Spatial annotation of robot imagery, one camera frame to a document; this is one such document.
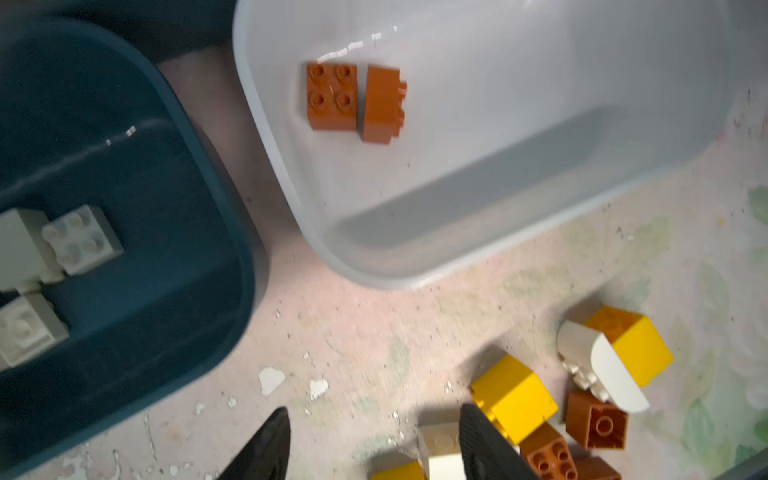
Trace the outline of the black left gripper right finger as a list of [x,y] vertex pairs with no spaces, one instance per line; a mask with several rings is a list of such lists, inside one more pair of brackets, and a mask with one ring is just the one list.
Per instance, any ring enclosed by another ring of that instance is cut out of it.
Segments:
[[468,480],[538,480],[539,477],[474,404],[463,404],[459,445]]

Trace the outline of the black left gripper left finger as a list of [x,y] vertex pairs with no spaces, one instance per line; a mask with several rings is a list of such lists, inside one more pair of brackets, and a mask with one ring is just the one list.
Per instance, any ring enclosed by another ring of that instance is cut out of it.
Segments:
[[286,407],[277,408],[246,443],[219,480],[285,480],[291,446],[291,425]]

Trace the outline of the small white lego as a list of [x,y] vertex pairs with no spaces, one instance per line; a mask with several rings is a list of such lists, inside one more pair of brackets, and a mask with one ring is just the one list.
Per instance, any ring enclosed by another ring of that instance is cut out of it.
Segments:
[[84,275],[124,253],[104,211],[94,205],[82,205],[44,225],[41,235],[69,276]]

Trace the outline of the long white lego brick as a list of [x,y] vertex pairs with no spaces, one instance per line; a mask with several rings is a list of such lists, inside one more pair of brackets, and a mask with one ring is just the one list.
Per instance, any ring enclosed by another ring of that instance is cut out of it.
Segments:
[[417,446],[427,479],[466,479],[457,422],[421,425]]

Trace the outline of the brown studded lego middle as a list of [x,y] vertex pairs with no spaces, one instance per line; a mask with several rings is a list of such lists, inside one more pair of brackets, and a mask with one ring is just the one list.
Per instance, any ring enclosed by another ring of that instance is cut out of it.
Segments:
[[576,480],[578,471],[563,436],[542,424],[519,445],[520,455],[542,480]]

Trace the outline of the yellow lego brick middle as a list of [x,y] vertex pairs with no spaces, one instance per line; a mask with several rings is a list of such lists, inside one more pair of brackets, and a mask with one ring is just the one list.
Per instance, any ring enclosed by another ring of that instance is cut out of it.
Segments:
[[540,378],[505,355],[471,384],[472,399],[502,436],[519,445],[559,407]]

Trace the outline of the yellow lego brick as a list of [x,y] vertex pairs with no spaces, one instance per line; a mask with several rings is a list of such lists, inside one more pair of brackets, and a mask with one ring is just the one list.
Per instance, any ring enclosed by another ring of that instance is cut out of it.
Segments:
[[585,325],[603,333],[639,387],[647,387],[674,361],[651,319],[604,306]]
[[418,461],[412,461],[395,468],[376,472],[371,480],[425,480],[426,477]]
[[519,445],[559,407],[540,378],[505,355],[471,384],[472,399],[502,436]]

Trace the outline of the yellow lego brick centre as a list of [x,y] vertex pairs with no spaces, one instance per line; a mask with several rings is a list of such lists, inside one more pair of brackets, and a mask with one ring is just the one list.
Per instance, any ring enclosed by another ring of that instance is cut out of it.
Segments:
[[376,472],[371,480],[425,480],[426,477],[418,461],[412,461],[395,468]]

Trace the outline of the white curved lego brick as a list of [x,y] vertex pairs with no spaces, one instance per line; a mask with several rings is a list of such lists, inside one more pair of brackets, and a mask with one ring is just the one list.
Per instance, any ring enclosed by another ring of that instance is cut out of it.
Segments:
[[650,407],[602,332],[566,320],[558,330],[556,344],[564,368],[580,389],[630,414]]

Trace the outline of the yellow lego brick right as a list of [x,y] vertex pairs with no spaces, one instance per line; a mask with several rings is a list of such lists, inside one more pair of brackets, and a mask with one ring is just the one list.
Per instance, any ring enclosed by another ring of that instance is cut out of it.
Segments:
[[603,333],[639,387],[647,387],[674,361],[651,319],[604,306],[585,325]]

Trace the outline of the white plastic bin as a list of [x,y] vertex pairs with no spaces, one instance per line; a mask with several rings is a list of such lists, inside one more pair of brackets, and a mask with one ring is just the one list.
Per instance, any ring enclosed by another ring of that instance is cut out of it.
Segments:
[[[233,51],[309,245],[406,289],[697,157],[730,103],[734,33],[723,1],[241,1]],[[313,130],[311,61],[397,68],[400,135]]]

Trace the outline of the near teal plastic bin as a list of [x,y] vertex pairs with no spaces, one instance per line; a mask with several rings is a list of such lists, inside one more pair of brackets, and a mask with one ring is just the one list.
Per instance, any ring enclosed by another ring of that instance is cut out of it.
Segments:
[[268,262],[222,161],[161,72],[96,25],[1,32],[1,206],[100,208],[123,252],[44,288],[68,338],[1,375],[1,475],[19,477],[221,362]]

